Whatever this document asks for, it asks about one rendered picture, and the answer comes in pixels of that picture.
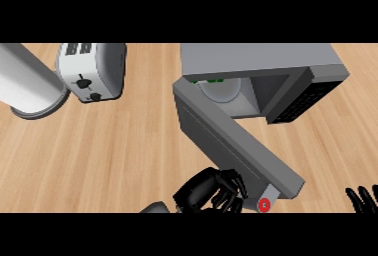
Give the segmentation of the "silver toaster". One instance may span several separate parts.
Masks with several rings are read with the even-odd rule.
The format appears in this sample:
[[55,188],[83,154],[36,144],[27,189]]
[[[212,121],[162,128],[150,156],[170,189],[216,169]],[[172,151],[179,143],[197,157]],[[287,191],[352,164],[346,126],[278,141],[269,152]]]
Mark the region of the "silver toaster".
[[125,43],[63,43],[57,73],[83,103],[119,99],[126,78]]

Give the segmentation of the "grey microwave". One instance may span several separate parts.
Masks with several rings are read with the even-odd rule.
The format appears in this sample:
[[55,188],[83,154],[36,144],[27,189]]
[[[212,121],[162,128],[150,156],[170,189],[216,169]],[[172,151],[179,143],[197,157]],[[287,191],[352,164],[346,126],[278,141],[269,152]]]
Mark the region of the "grey microwave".
[[181,57],[198,89],[200,81],[241,79],[238,97],[213,102],[232,118],[263,117],[271,124],[293,122],[349,77],[328,43],[194,43],[181,46]]

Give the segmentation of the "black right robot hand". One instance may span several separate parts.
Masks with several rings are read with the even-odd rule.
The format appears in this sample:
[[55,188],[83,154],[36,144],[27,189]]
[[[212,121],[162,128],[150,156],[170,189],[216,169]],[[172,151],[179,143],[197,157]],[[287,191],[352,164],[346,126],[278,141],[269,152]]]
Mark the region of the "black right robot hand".
[[373,185],[373,191],[364,186],[358,187],[358,190],[352,188],[346,189],[348,197],[352,201],[355,212],[378,214],[378,185]]

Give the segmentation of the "white paper towel roll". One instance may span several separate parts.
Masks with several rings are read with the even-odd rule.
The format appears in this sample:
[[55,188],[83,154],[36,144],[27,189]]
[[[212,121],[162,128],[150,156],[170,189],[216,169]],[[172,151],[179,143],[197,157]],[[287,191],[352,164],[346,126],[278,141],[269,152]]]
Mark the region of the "white paper towel roll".
[[0,43],[0,101],[35,114],[54,107],[66,86],[21,43]]

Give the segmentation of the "grey microwave door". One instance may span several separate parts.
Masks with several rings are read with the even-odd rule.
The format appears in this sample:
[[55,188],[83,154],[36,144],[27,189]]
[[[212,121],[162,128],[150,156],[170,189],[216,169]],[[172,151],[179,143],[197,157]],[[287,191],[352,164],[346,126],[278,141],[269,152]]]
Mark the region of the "grey microwave door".
[[300,175],[185,78],[173,93],[182,131],[216,166],[243,175],[249,196],[259,198],[272,184],[280,197],[293,199],[305,185]]

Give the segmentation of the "grey round towel holder base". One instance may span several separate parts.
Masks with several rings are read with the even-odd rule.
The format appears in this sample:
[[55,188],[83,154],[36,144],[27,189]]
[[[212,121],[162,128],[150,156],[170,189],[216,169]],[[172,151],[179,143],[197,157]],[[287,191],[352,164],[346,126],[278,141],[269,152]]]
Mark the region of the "grey round towel holder base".
[[70,89],[67,87],[64,87],[64,91],[63,91],[63,94],[61,94],[57,102],[42,111],[27,113],[27,112],[23,112],[21,110],[18,110],[12,106],[11,106],[11,111],[20,118],[23,118],[26,120],[42,119],[58,111],[58,109],[63,107],[63,105],[66,104],[66,102],[68,100],[70,94],[71,94]]

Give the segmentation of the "grey milk carton red cap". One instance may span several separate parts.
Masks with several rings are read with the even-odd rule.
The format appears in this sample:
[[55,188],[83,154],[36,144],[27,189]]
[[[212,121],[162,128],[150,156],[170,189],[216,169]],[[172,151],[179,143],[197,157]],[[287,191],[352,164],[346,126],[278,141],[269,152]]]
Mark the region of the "grey milk carton red cap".
[[246,200],[246,208],[259,213],[268,213],[274,207],[280,195],[281,191],[272,184],[269,184],[260,195]]

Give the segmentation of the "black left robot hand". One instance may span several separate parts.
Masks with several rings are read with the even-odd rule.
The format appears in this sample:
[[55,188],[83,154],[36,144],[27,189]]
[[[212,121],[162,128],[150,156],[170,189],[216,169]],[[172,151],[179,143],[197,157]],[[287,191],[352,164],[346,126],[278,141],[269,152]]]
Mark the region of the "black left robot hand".
[[243,212],[247,189],[235,169],[206,168],[185,183],[173,199],[182,213]]

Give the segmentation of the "white glass turntable plate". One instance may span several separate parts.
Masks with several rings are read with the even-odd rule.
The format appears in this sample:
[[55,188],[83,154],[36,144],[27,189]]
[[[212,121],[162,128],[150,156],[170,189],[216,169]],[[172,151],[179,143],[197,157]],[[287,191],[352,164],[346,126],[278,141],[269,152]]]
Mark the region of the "white glass turntable plate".
[[218,103],[231,102],[241,92],[240,78],[204,80],[198,85],[204,95]]

